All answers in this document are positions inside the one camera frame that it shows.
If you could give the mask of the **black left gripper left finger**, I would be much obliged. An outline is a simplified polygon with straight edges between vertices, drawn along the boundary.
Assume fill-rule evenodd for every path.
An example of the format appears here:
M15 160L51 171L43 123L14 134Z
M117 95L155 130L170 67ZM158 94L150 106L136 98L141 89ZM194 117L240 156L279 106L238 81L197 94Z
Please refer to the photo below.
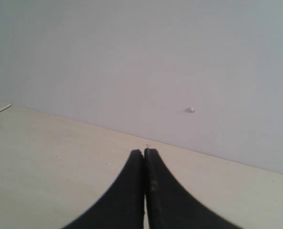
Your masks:
M144 226L144 160L132 150L108 190L66 229L142 229Z

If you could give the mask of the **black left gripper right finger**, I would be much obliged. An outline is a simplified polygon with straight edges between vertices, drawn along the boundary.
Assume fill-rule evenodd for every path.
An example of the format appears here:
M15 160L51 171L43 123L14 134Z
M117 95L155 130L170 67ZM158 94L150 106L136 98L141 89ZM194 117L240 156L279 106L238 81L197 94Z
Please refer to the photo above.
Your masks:
M194 198L156 149L144 150L146 205L151 229L238 229Z

